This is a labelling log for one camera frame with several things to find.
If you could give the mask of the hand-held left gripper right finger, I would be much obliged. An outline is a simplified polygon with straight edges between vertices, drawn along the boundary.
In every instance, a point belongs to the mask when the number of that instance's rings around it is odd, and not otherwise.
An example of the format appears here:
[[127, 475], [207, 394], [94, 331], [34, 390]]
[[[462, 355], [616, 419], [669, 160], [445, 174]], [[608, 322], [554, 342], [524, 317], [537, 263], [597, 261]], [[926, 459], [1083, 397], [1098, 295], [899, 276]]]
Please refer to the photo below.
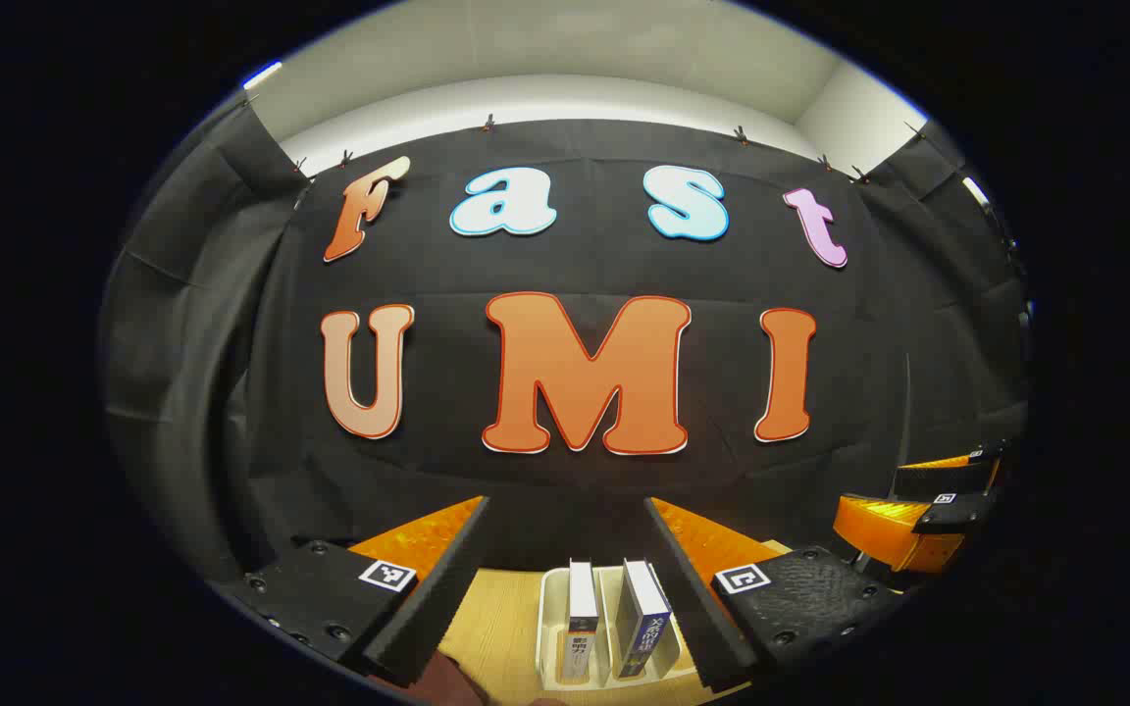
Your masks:
[[642, 507], [649, 558], [713, 691], [822, 669], [906, 602], [819, 546], [776, 551], [671, 502]]

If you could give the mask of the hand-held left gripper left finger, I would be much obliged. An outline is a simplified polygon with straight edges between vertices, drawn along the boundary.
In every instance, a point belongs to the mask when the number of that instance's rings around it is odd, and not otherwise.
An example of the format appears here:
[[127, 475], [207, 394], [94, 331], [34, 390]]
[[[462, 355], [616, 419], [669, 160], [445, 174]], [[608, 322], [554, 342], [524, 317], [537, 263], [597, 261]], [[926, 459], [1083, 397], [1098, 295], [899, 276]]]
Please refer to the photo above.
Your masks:
[[311, 656], [395, 686], [421, 678], [490, 537], [485, 496], [358, 544], [313, 539], [217, 582], [237, 611]]

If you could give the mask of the blue cover book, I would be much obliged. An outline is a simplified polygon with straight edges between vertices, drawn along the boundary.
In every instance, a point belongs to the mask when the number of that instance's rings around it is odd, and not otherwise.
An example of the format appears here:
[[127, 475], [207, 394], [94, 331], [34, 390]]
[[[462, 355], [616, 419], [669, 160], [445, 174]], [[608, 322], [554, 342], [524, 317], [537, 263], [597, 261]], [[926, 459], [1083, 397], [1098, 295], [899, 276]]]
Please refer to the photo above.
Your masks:
[[623, 560], [621, 589], [611, 624], [615, 679], [640, 678], [671, 622], [672, 608], [647, 560]]

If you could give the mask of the white bookshelf rack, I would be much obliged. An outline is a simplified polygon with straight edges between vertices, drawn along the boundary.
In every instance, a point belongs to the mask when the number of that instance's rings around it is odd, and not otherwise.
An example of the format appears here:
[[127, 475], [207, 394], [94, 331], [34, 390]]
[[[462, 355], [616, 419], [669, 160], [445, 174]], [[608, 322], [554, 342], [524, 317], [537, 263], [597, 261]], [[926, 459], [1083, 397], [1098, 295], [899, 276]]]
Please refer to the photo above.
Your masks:
[[564, 637], [570, 627], [570, 569], [547, 570], [539, 579], [539, 616], [534, 666], [539, 683], [546, 691], [609, 691], [609, 689], [646, 686], [686, 676], [695, 676], [696, 666], [676, 618], [663, 631], [642, 673], [636, 678], [620, 678], [620, 644], [615, 638], [612, 611], [621, 591], [621, 569], [596, 567], [593, 593], [599, 612], [599, 627], [592, 640], [591, 656], [583, 680], [565, 681], [560, 678], [560, 653], [568, 648]]

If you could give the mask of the red-brown schoolbag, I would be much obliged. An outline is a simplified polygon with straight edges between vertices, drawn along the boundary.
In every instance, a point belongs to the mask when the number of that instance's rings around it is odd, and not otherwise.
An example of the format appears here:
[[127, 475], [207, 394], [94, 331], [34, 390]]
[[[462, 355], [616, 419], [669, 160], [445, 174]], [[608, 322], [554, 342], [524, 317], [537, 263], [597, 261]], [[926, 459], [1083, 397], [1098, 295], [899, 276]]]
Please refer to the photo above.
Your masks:
[[428, 706], [570, 706], [550, 697], [525, 703], [493, 700], [480, 685], [462, 671], [457, 660], [438, 651], [428, 661], [421, 677], [408, 686], [395, 685], [381, 676], [370, 674], [370, 680]]

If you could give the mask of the grey portrait cover book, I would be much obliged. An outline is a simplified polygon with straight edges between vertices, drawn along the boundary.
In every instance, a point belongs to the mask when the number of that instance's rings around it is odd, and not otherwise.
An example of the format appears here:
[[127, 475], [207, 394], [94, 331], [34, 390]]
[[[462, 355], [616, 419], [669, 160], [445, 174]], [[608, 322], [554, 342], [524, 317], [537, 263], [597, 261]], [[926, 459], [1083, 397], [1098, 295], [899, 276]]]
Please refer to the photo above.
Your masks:
[[593, 568], [589, 560], [570, 560], [565, 607], [565, 624], [557, 651], [557, 676], [560, 683], [585, 683], [591, 678], [591, 656], [599, 630]]

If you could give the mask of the black backdrop cloth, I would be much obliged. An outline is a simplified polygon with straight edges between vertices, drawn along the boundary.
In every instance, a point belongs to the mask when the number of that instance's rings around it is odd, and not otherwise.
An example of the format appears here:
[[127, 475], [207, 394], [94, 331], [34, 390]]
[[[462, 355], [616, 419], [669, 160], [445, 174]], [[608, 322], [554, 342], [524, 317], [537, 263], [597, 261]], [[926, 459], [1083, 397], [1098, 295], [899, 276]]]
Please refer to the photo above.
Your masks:
[[108, 277], [108, 436], [208, 579], [473, 497], [490, 569], [650, 557], [646, 497], [844, 554], [843, 493], [938, 495], [897, 467], [1026, 421], [1022, 277], [959, 165], [553, 120], [308, 177], [233, 101]]

